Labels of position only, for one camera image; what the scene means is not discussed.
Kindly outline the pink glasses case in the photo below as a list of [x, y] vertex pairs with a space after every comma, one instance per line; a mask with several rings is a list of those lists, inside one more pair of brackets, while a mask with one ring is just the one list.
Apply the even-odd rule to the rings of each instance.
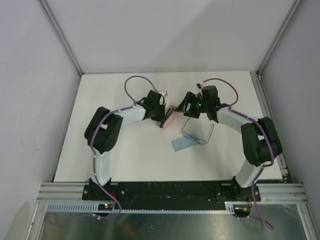
[[[169, 108], [174, 108], [174, 110], [176, 109], [176, 106], [175, 105], [169, 105], [166, 112], [165, 112], [165, 115], [167, 113], [167, 111], [169, 110]], [[170, 116], [170, 118], [168, 119], [168, 121], [164, 124], [164, 127], [161, 128], [161, 129], [165, 129], [167, 128], [175, 119], [177, 113], [174, 111], [174, 113]]]

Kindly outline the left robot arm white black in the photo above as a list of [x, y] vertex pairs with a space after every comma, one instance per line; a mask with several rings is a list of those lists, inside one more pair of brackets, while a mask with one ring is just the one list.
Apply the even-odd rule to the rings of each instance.
[[166, 119], [166, 90], [150, 90], [146, 97], [133, 105], [109, 110], [99, 107], [88, 124], [84, 137], [93, 152], [93, 173], [90, 177], [96, 184], [93, 194], [100, 200], [110, 196], [111, 181], [110, 151], [115, 147], [121, 127], [133, 122], [150, 119], [162, 122]]

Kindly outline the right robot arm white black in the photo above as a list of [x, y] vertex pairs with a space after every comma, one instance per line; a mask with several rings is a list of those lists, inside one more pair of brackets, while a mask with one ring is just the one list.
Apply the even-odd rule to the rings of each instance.
[[248, 187], [255, 185], [265, 168], [274, 165], [275, 158], [283, 152], [273, 121], [269, 117], [253, 118], [221, 103], [214, 85], [201, 88], [201, 93], [188, 91], [175, 109], [189, 118], [198, 119], [206, 114], [210, 121], [226, 125], [241, 134], [245, 161], [232, 178], [231, 196], [242, 201], [249, 194]]

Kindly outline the black frame glasses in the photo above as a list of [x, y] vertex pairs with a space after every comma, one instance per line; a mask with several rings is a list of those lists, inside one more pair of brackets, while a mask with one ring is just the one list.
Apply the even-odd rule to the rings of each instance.
[[174, 108], [169, 108], [169, 110], [167, 111], [167, 113], [164, 116], [164, 120], [160, 122], [159, 127], [163, 128], [165, 123], [168, 121], [168, 119], [170, 118], [170, 116], [175, 112]]

